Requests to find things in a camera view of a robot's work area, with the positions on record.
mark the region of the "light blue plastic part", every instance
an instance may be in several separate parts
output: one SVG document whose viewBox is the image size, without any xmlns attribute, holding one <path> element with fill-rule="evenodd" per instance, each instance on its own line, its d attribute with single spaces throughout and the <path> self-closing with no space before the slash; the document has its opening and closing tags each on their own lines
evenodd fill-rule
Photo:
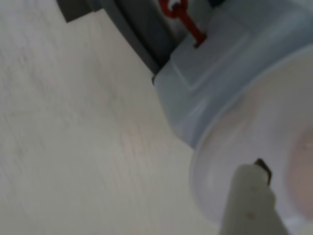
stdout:
<svg viewBox="0 0 313 235">
<path fill-rule="evenodd" d="M 154 83 L 174 132 L 193 148 L 257 75 L 313 42 L 313 16 L 288 0 L 228 0 L 206 32 L 198 48 L 187 37 Z"/>
</svg>

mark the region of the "dark edge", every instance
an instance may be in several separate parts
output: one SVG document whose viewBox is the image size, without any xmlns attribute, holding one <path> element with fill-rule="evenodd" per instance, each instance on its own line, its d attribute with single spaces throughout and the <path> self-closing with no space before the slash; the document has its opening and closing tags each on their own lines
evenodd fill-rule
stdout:
<svg viewBox="0 0 313 235">
<path fill-rule="evenodd" d="M 266 173 L 268 174 L 268 185 L 270 185 L 270 181 L 272 179 L 272 171 L 269 169 L 268 165 L 266 165 L 266 163 L 260 158 L 257 159 L 254 164 L 258 165 L 259 167 L 266 171 Z"/>
</svg>

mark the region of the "white surface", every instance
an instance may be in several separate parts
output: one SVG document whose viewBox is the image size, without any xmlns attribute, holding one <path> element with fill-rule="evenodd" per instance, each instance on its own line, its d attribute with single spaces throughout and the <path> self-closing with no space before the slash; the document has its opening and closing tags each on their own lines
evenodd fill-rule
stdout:
<svg viewBox="0 0 313 235">
<path fill-rule="evenodd" d="M 273 172 L 271 188 L 277 212 L 286 226 L 294 231 L 306 223 L 297 207 L 302 204 L 303 208 L 305 202 L 295 200 L 288 179 L 294 178 L 290 174 L 300 168 L 313 171 L 312 160 L 304 161 L 298 150 L 297 163 L 293 160 L 299 138 L 313 127 L 312 62 L 313 47 L 308 47 L 261 75 L 197 147 L 191 167 L 192 187 L 200 207 L 212 221 L 221 222 L 237 167 L 261 158 Z M 308 177 L 311 180 L 296 179 L 302 184 L 297 191 L 302 197 L 313 188 L 313 175 Z M 306 203 L 312 208 L 312 200 L 306 199 Z"/>
<path fill-rule="evenodd" d="M 0 233 L 215 234 L 188 185 L 192 150 L 104 11 L 0 1 Z"/>
</svg>

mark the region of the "round plastic container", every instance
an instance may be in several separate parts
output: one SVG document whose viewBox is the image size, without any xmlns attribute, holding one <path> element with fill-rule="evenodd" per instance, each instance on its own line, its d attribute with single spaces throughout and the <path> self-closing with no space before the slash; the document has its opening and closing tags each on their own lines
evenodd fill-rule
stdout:
<svg viewBox="0 0 313 235">
<path fill-rule="evenodd" d="M 190 182 L 206 217 L 220 224 L 238 166 L 263 159 L 276 210 L 294 232 L 313 220 L 313 47 L 271 67 L 216 116 L 196 147 Z"/>
</svg>

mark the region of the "red plastic chain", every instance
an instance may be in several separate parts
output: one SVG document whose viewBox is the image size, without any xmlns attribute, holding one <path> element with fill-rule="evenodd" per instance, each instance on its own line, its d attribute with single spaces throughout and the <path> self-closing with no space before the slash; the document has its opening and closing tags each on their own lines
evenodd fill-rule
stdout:
<svg viewBox="0 0 313 235">
<path fill-rule="evenodd" d="M 206 35 L 198 29 L 195 22 L 189 17 L 187 13 L 188 0 L 180 0 L 180 3 L 175 3 L 172 10 L 168 8 L 169 1 L 170 0 L 158 0 L 163 13 L 172 19 L 179 18 L 196 39 L 196 46 L 199 46 L 206 39 Z"/>
</svg>

